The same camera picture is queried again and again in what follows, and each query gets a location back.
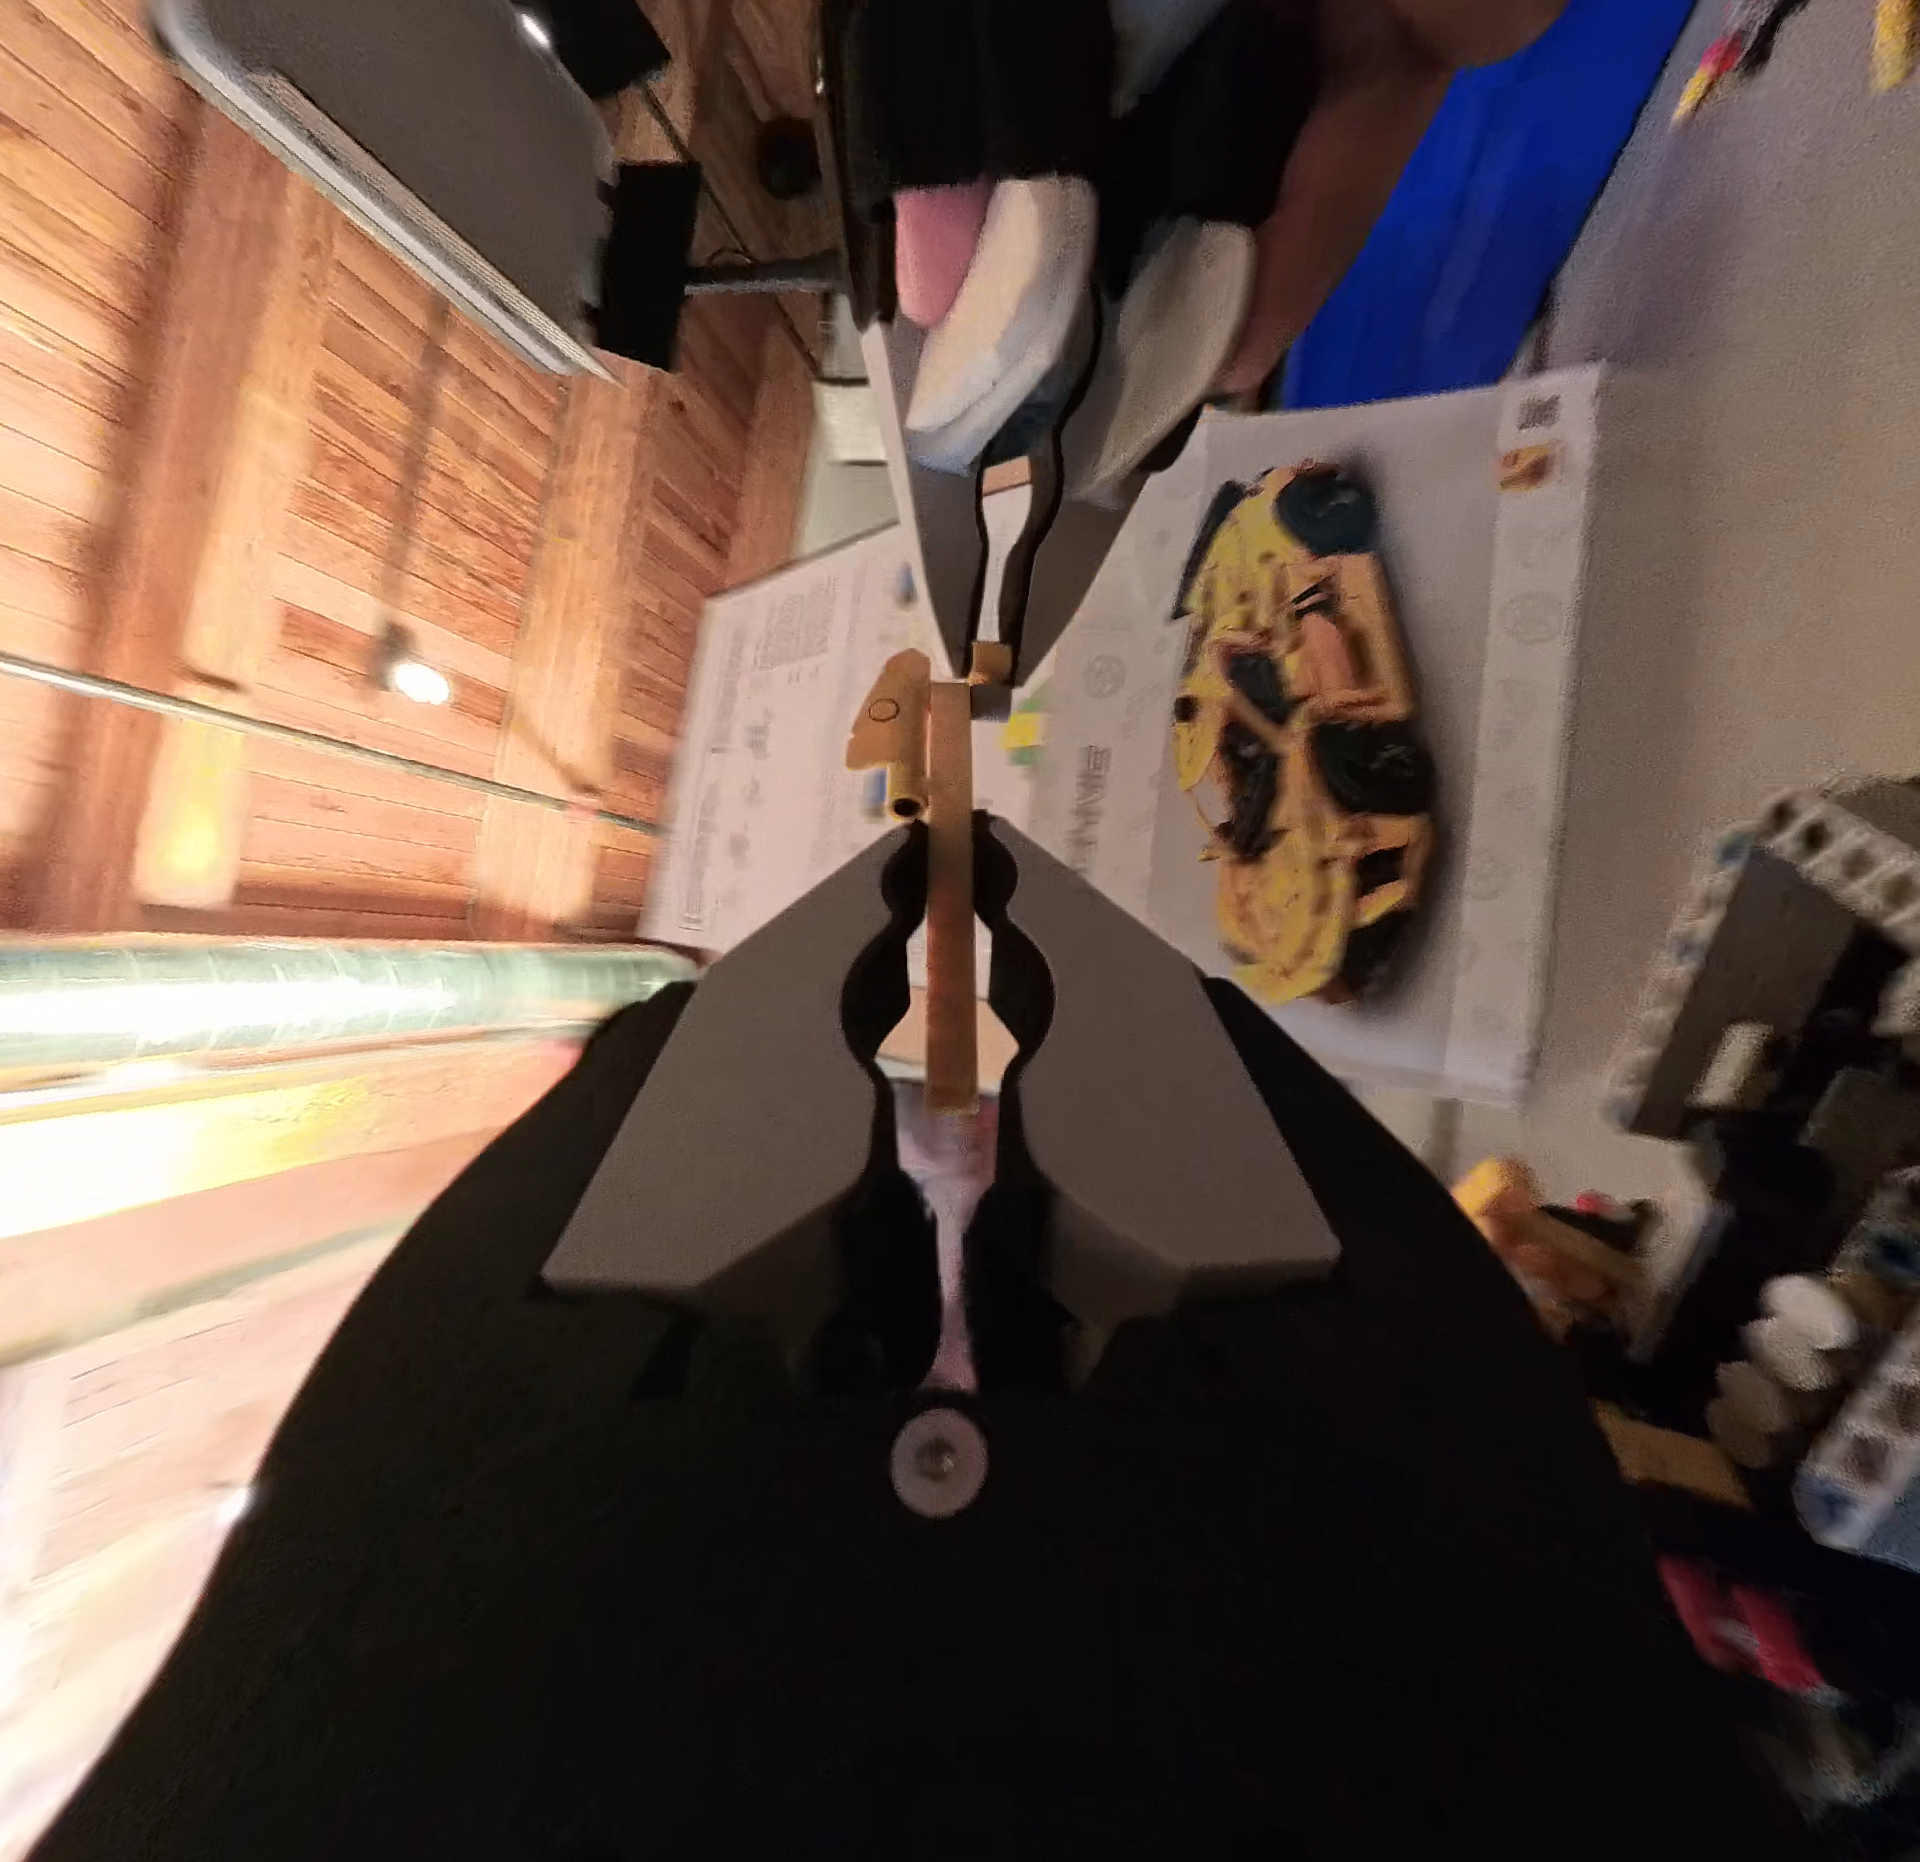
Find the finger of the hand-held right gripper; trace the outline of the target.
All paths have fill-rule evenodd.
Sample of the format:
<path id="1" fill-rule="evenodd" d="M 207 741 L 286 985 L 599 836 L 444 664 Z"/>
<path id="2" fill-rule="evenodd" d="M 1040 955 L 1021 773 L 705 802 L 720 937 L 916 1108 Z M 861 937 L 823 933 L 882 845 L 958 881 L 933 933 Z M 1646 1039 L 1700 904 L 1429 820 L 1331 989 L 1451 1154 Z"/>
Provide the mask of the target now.
<path id="1" fill-rule="evenodd" d="M 906 556 L 937 634 L 947 675 L 971 672 L 987 581 L 987 531 L 980 462 L 961 468 L 914 457 L 906 439 L 906 400 L 918 373 L 925 334 L 904 321 L 875 321 L 863 330 L 863 362 L 875 400 L 885 466 L 893 486 Z"/>
<path id="2" fill-rule="evenodd" d="M 1011 652 L 1015 688 L 1067 633 L 1145 485 L 1137 468 L 1090 499 L 1072 499 L 1059 439 L 1034 436 L 1021 460 L 1027 512 L 995 570 L 995 644 Z"/>

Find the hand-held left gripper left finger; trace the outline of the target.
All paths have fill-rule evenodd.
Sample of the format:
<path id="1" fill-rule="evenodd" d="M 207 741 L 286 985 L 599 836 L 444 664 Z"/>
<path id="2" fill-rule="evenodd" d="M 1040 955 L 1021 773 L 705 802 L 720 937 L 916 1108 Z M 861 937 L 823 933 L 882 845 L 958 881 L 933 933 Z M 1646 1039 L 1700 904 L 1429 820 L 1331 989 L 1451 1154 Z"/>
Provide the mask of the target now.
<path id="1" fill-rule="evenodd" d="M 825 1387 L 925 1382 L 937 1227 L 901 1167 L 875 1046 L 906 1013 L 926 838 L 875 838 L 708 966 L 547 1286 L 751 1328 Z"/>

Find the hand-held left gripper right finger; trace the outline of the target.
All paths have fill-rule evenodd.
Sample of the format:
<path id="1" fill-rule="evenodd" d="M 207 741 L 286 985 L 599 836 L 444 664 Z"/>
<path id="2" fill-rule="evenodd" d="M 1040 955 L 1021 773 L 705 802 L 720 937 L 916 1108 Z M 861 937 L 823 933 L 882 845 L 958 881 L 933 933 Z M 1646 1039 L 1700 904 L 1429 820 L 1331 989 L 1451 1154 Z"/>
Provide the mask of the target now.
<path id="1" fill-rule="evenodd" d="M 1081 1380 L 1141 1321 L 1323 1284 L 1341 1244 L 1169 944 L 1006 819 L 973 819 L 987 1002 L 1013 1039 L 968 1226 L 980 1380 Z"/>

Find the yellow brick beam assembly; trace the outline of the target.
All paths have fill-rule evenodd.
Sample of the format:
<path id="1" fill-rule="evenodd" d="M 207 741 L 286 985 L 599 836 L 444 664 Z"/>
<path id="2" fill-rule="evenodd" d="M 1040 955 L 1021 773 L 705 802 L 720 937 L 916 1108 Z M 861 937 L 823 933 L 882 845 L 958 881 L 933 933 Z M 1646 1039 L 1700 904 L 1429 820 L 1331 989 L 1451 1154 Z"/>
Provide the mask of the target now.
<path id="1" fill-rule="evenodd" d="M 921 822 L 925 873 L 925 1102 L 933 1114 L 980 1105 L 980 1014 L 973 851 L 973 718 L 978 689 L 998 689 L 1006 650 L 975 650 L 980 669 L 937 676 L 904 647 L 880 664 L 851 717 L 843 763 L 880 773 L 885 813 Z"/>

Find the person's right hand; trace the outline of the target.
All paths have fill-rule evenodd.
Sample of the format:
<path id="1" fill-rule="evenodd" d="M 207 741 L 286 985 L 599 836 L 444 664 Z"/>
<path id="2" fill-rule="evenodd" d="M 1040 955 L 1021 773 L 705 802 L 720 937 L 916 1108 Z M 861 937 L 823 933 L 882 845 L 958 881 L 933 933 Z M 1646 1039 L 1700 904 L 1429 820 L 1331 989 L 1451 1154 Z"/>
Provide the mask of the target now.
<path id="1" fill-rule="evenodd" d="M 898 316 L 925 336 L 948 316 L 984 226 L 995 182 L 906 188 L 891 196 Z"/>

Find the instruction booklet with yellow car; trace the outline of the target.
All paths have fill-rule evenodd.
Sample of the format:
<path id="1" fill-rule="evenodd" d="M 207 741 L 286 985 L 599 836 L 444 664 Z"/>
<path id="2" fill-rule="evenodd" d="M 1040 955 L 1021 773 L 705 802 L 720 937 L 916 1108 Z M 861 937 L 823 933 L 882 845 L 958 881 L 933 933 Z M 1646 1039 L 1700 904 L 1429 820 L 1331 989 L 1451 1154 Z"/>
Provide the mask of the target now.
<path id="1" fill-rule="evenodd" d="M 1351 1083 L 1531 1077 L 1603 379 L 1204 420 L 1054 650 L 1031 832 Z"/>

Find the blue storage bin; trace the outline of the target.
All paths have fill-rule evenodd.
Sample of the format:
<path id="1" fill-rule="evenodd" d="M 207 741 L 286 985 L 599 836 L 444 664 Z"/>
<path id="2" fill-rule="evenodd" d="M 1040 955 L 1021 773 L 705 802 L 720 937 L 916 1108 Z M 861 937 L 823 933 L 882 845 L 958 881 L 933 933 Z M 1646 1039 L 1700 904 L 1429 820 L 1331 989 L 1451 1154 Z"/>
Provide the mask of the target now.
<path id="1" fill-rule="evenodd" d="M 1355 263 L 1290 345 L 1281 410 L 1495 384 L 1697 0 L 1568 0 L 1522 54 L 1454 77 Z"/>

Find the partly built toy car model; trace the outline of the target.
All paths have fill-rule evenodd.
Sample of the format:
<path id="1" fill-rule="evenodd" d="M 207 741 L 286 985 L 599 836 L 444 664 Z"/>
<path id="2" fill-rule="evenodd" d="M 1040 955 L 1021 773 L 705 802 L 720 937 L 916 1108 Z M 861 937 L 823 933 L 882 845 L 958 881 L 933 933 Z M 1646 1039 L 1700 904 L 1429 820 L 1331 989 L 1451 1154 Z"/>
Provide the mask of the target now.
<path id="1" fill-rule="evenodd" d="M 1489 1154 L 1454 1196 L 1639 1495 L 1717 1701 L 1824 1857 L 1915 1857 L 1915 779 L 1779 799 L 1650 966 L 1612 1121 L 1662 1201 L 1555 1202 Z"/>

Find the pile of loose brick pieces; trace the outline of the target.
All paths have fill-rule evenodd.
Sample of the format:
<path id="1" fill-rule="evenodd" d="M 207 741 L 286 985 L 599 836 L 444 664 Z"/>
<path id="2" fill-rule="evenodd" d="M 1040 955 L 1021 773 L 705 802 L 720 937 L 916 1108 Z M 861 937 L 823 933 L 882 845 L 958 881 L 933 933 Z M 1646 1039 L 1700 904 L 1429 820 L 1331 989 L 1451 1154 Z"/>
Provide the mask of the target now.
<path id="1" fill-rule="evenodd" d="M 1669 123 L 1689 123 L 1708 103 L 1759 76 L 1811 0 L 1725 0 L 1717 34 L 1700 50 L 1673 106 Z M 1888 94 L 1915 77 L 1918 0 L 1871 0 L 1867 92 Z"/>

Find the silver ventilation duct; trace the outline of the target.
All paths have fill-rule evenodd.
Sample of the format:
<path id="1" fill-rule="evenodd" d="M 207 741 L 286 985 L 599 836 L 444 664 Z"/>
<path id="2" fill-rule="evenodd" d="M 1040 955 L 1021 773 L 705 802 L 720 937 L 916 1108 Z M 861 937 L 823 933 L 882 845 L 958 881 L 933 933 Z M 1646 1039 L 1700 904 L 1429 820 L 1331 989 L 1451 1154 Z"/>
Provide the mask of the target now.
<path id="1" fill-rule="evenodd" d="M 643 944 L 8 937 L 3 1066 L 89 1066 L 588 1028 L 696 966 Z"/>

